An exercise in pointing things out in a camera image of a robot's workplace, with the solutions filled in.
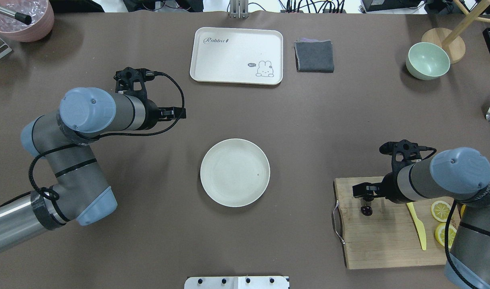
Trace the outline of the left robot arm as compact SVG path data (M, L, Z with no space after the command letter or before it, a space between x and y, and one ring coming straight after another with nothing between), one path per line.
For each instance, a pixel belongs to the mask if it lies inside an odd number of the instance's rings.
M180 107L159 107L146 86L166 77L179 90ZM90 145L109 136L148 136L158 122L186 117L182 88L170 75L147 68L117 71L114 92L79 87L65 93L58 110L37 117L21 132L32 155L32 190L0 205L0 253L72 220L86 226L115 211L118 202Z

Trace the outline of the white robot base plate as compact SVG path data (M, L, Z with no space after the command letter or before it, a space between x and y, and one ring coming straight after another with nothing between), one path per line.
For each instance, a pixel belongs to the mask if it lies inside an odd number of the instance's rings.
M217 276L187 278L185 289L289 289L285 276Z

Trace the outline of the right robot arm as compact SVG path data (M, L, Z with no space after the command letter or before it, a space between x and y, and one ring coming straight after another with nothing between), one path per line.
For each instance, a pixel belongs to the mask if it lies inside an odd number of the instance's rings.
M385 198L397 204L447 196L465 207L455 240L445 246L445 276L462 289L490 289L490 162L478 150L459 147L437 153L408 140L387 142L392 172L380 183L354 185L366 202Z

